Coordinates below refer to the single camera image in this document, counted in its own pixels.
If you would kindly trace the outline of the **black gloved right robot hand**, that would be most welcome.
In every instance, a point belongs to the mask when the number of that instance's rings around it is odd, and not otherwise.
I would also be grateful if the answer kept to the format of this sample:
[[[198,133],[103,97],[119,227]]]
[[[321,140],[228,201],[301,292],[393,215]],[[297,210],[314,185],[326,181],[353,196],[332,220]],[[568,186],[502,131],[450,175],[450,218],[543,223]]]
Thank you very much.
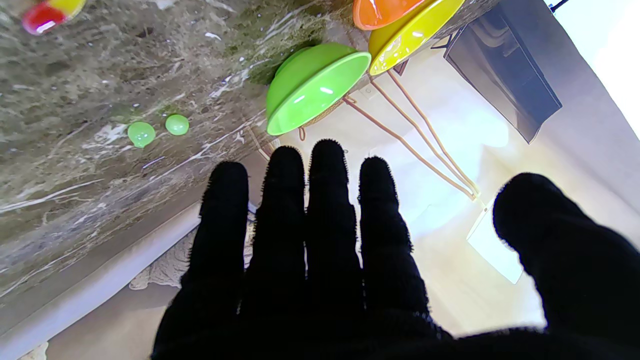
[[[454,337],[429,312],[388,164],[361,165],[360,221],[338,142],[318,141],[308,184],[305,175],[295,148],[274,151],[245,268],[248,173],[239,162],[215,167],[152,360],[639,358],[639,251],[547,177],[515,175],[493,208],[494,230],[534,280],[546,326]]]

